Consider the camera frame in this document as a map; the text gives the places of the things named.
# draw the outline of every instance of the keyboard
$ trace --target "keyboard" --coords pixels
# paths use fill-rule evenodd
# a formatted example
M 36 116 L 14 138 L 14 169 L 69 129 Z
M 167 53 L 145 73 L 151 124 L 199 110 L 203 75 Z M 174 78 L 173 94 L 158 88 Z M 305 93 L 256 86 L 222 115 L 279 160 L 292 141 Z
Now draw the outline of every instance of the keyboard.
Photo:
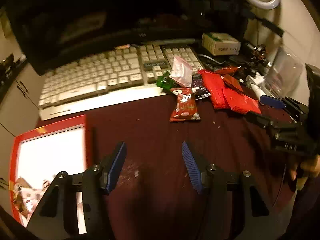
M 171 69 L 175 55 L 190 63 L 195 73 L 203 68 L 186 45 L 148 44 L 90 55 L 48 71 L 38 103 L 40 118 L 165 95 L 155 82 Z

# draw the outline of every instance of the dark red tablecloth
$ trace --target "dark red tablecloth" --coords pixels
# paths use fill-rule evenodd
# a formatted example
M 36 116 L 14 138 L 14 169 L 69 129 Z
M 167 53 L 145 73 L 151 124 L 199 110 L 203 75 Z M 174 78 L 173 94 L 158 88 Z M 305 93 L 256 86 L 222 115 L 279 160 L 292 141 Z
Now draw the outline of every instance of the dark red tablecloth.
M 194 239 L 203 216 L 206 196 L 192 188 L 181 155 L 189 141 L 210 163 L 225 171 L 249 170 L 261 191 L 273 203 L 284 162 L 269 151 L 265 130 L 231 110 L 213 109 L 209 99 L 197 101 L 201 121 L 170 123 L 176 97 L 165 95 L 106 106 L 39 121 L 43 126 L 86 114 L 92 127 L 94 161 L 125 141 L 128 155 L 118 185 L 106 197 L 111 225 L 118 240 Z M 261 107 L 262 113 L 290 121 L 283 110 Z M 284 183 L 277 201 L 281 209 L 292 192 Z

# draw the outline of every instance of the red snack bag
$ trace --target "red snack bag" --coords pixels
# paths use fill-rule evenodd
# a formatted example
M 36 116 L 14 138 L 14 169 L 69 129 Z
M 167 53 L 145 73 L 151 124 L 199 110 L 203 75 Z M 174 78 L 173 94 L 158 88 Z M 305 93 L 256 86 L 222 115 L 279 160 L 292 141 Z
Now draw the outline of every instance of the red snack bag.
M 237 91 L 239 93 L 243 93 L 243 89 L 240 86 L 239 81 L 236 80 L 234 77 L 230 76 L 229 74 L 226 74 L 226 75 L 223 76 L 223 81 L 225 82 L 225 84 L 227 86 L 229 86 L 233 90 L 235 90 L 235 91 Z
M 172 112 L 170 122 L 185 120 L 200 120 L 195 101 L 197 88 L 171 88 L 170 91 L 177 96 L 177 107 Z
M 241 68 L 241 66 L 240 67 L 223 67 L 222 69 L 216 70 L 215 73 L 219 75 L 225 75 L 225 74 L 233 75 L 234 73 L 236 73 L 236 71 L 238 71 L 239 68 Z
M 223 88 L 223 94 L 232 111 L 240 114 L 246 114 L 249 111 L 261 114 L 257 100 L 249 98 L 244 94 L 239 94 L 228 87 Z
M 202 76 L 204 86 L 211 93 L 211 101 L 214 109 L 230 108 L 223 95 L 222 89 L 225 85 L 220 75 L 205 69 L 199 70 L 198 73 Z

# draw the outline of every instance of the small cardboard box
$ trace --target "small cardboard box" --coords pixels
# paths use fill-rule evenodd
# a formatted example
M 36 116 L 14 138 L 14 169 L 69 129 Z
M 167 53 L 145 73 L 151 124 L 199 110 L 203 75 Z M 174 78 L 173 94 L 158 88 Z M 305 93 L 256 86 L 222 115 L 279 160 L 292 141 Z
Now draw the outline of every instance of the small cardboard box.
M 202 46 L 214 56 L 238 55 L 241 42 L 227 33 L 203 33 Z

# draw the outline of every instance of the metal screw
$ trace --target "metal screw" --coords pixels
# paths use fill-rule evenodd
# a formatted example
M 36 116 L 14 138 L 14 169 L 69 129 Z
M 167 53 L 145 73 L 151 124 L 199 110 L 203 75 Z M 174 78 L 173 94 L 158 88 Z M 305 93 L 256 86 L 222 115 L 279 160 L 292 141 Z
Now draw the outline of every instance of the metal screw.
M 67 175 L 67 173 L 65 171 L 60 172 L 59 174 L 59 178 L 64 178 Z
M 209 165 L 209 170 L 210 171 L 215 171 L 217 168 L 216 168 L 216 165 L 214 165 L 214 164 L 210 164 Z
M 98 171 L 98 170 L 100 170 L 100 165 L 99 164 L 95 164 L 95 165 L 93 165 L 92 169 L 94 171 Z
M 250 172 L 250 171 L 243 171 L 242 174 L 243 174 L 245 177 L 250 177 L 250 176 L 251 176 L 251 172 Z

